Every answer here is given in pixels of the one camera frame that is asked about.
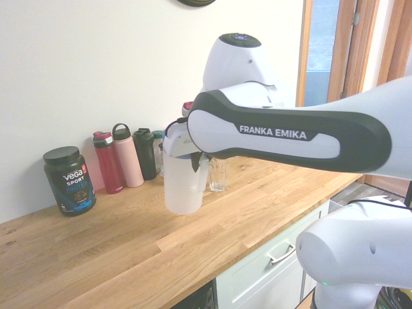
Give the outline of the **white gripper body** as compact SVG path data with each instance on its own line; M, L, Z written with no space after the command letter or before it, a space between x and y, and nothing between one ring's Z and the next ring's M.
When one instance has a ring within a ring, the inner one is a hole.
M174 158L188 158L191 154L201 154L195 146L186 123L171 123L165 130L164 153Z

